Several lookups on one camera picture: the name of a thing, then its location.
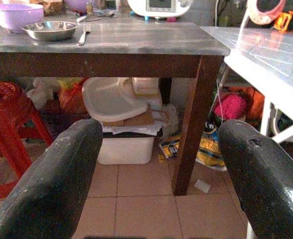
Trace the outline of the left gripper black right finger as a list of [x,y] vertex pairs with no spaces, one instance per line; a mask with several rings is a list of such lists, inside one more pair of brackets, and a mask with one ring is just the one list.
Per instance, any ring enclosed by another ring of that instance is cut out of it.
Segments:
[[218,145],[242,210],[259,239],[293,239],[293,159],[250,124],[230,119]]

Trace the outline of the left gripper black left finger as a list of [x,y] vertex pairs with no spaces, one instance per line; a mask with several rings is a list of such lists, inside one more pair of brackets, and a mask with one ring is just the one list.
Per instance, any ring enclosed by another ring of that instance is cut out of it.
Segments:
[[102,145],[102,125],[83,119],[58,135],[0,207],[0,239],[70,239]]

